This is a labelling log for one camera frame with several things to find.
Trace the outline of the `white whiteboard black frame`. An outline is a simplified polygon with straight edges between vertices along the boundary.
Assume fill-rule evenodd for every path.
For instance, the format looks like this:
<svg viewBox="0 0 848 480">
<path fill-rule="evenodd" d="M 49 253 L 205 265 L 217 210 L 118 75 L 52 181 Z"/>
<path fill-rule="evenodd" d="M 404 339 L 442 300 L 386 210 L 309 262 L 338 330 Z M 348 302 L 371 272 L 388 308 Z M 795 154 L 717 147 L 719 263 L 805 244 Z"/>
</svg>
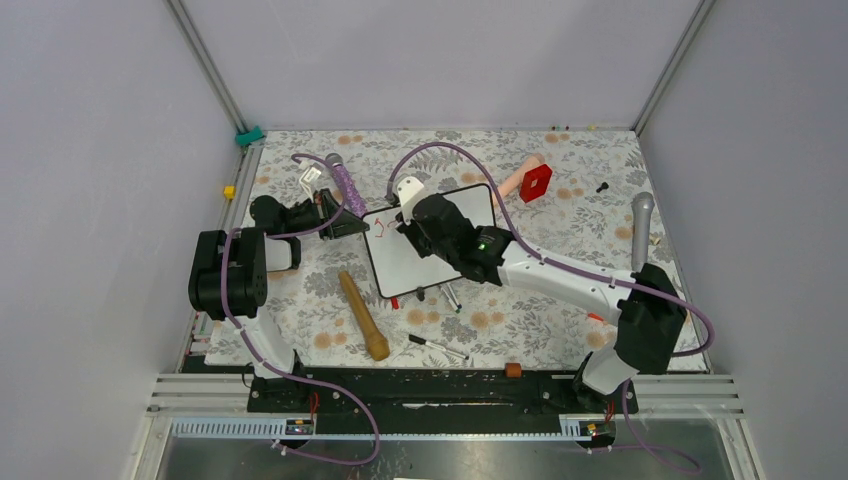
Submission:
<svg viewBox="0 0 848 480">
<path fill-rule="evenodd" d="M 475 226 L 495 223 L 491 188 L 475 184 L 449 191 L 445 197 Z M 421 258 L 408 239 L 396 231 L 398 207 L 385 207 L 366 213 L 369 225 L 364 233 L 379 295 L 385 299 L 416 292 L 457 280 L 460 273 L 435 255 Z"/>
</svg>

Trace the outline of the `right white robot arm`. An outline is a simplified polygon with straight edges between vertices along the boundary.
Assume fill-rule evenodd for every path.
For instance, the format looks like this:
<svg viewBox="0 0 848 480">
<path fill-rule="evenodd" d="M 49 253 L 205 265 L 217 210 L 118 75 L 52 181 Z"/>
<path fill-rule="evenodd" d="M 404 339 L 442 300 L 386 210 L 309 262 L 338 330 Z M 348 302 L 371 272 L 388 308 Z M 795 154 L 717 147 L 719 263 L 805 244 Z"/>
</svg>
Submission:
<svg viewBox="0 0 848 480">
<path fill-rule="evenodd" d="M 493 225 L 475 226 L 442 194 L 402 200 L 398 230 L 422 258 L 435 256 L 464 279 L 541 293 L 599 315 L 614 342 L 589 354 L 573 386 L 575 402 L 597 412 L 625 381 L 666 373 L 687 317 L 668 274 L 649 263 L 606 270 L 520 241 Z"/>
</svg>

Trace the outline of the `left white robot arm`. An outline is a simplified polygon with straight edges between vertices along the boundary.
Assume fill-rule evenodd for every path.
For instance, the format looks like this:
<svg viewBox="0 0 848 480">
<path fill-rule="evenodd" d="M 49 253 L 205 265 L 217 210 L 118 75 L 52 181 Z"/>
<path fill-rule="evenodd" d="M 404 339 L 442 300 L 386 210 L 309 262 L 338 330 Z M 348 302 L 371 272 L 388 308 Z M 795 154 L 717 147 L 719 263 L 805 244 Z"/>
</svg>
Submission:
<svg viewBox="0 0 848 480">
<path fill-rule="evenodd" d="M 272 398 L 285 410 L 296 411 L 309 401 L 311 387 L 296 375 L 296 349 L 265 307 L 268 274 L 300 267 L 301 236 L 316 233 L 322 240 L 334 240 L 365 233 L 369 226 L 328 189 L 290 207 L 263 195 L 251 202 L 248 213 L 251 227 L 199 234 L 188 298 L 196 311 L 234 327 L 250 353 L 254 375 L 276 379 Z"/>
</svg>

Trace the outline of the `purple glitter microphone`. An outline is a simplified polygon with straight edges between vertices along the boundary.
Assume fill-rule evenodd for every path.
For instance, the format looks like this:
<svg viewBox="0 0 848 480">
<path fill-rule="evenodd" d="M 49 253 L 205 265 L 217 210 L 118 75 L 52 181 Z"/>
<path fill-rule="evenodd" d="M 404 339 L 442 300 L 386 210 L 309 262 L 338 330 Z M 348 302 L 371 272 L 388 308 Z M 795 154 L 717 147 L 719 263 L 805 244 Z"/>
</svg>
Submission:
<svg viewBox="0 0 848 480">
<path fill-rule="evenodd" d="M 342 157 L 338 153 L 330 153 L 325 160 L 330 163 L 338 178 L 339 189 L 347 201 L 348 209 L 358 218 L 366 214 L 366 205 L 359 194 L 352 176 L 344 165 Z"/>
</svg>

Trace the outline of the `pink toy microphone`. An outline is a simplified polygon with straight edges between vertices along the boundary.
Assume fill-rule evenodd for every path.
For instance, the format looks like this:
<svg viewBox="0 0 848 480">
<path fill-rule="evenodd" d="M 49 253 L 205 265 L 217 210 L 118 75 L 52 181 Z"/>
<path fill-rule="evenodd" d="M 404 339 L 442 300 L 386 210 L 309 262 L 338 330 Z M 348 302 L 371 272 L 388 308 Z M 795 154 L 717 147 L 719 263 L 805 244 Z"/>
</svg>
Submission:
<svg viewBox="0 0 848 480">
<path fill-rule="evenodd" d="M 511 174 L 497 187 L 496 192 L 502 199 L 505 199 L 510 193 L 516 190 L 519 191 L 525 173 L 541 164 L 546 164 L 544 162 L 544 157 L 541 154 L 530 155 L 513 174 Z"/>
</svg>

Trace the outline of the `red square block with hole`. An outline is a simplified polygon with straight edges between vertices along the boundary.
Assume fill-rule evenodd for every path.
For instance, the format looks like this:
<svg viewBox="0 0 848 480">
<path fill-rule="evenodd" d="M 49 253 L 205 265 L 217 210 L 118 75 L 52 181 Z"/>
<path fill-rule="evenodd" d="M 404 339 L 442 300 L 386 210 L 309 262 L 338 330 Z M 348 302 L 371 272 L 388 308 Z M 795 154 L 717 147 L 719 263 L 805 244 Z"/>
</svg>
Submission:
<svg viewBox="0 0 848 480">
<path fill-rule="evenodd" d="M 524 203 L 532 202 L 543 196 L 548 189 L 553 171 L 547 164 L 541 164 L 528 170 L 521 183 L 519 197 Z"/>
</svg>

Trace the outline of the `black capped marker front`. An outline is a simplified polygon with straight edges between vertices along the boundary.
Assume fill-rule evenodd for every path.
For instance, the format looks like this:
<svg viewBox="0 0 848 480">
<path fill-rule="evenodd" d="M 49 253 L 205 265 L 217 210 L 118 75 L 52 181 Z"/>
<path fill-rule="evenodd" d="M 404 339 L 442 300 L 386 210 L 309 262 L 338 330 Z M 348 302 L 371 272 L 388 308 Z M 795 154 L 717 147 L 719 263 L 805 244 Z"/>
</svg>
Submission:
<svg viewBox="0 0 848 480">
<path fill-rule="evenodd" d="M 425 347 L 428 347 L 428 348 L 431 348 L 431 349 L 434 349 L 434 350 L 438 350 L 442 353 L 456 357 L 456 358 L 463 360 L 463 361 L 467 361 L 467 360 L 470 359 L 470 356 L 468 354 L 464 353 L 464 352 L 461 352 L 461 351 L 456 350 L 456 349 L 452 349 L 452 348 L 445 346 L 445 345 L 435 343 L 433 341 L 424 339 L 424 338 L 417 336 L 417 335 L 409 334 L 408 340 L 412 343 L 417 344 L 417 345 L 422 345 L 422 346 L 425 346 Z"/>
</svg>

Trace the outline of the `teal corner clip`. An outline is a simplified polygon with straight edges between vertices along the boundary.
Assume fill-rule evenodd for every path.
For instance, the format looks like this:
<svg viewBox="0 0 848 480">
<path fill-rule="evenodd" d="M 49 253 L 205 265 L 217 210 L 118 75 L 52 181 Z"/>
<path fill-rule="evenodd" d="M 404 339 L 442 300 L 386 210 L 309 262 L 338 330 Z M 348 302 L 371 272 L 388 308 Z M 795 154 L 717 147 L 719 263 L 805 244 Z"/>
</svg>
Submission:
<svg viewBox="0 0 848 480">
<path fill-rule="evenodd" d="M 255 126 L 244 133 L 237 134 L 235 136 L 235 142 L 240 148 L 244 148 L 264 137 L 265 133 L 263 130 L 259 126 Z"/>
</svg>

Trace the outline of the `small brown wooden cube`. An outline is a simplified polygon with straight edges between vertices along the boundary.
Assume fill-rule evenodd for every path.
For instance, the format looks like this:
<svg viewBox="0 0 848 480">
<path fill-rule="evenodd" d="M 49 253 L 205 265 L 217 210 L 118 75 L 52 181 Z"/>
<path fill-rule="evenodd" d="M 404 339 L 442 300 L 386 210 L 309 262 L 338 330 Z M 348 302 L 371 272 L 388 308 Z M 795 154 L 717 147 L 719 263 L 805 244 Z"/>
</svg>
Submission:
<svg viewBox="0 0 848 480">
<path fill-rule="evenodd" d="M 521 364 L 516 362 L 506 363 L 504 366 L 504 375 L 510 379 L 521 378 L 523 375 Z"/>
</svg>

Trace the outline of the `silver grey microphone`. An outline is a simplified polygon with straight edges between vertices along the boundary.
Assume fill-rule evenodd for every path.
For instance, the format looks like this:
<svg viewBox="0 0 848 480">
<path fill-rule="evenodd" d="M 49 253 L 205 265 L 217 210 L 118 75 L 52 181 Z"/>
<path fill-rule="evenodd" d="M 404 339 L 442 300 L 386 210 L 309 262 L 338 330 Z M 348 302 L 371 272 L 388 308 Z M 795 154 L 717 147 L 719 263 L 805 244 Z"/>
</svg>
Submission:
<svg viewBox="0 0 848 480">
<path fill-rule="evenodd" d="M 655 207 L 654 197 L 650 192 L 639 192 L 634 196 L 631 207 L 633 223 L 631 267 L 634 272 L 639 272 L 648 261 L 650 223 Z"/>
</svg>

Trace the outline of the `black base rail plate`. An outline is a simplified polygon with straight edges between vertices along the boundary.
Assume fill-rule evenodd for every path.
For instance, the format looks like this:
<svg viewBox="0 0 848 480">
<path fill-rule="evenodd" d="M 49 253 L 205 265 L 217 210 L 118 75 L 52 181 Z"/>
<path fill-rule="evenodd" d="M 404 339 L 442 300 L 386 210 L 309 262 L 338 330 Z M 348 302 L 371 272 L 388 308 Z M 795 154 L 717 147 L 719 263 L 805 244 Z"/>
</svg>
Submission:
<svg viewBox="0 0 848 480">
<path fill-rule="evenodd" d="M 252 381 L 250 413 L 303 414 L 322 435 L 559 434 L 561 418 L 604 423 L 639 410 L 634 388 L 577 390 L 574 373 L 523 370 L 329 368 L 298 365 L 305 384 Z"/>
</svg>

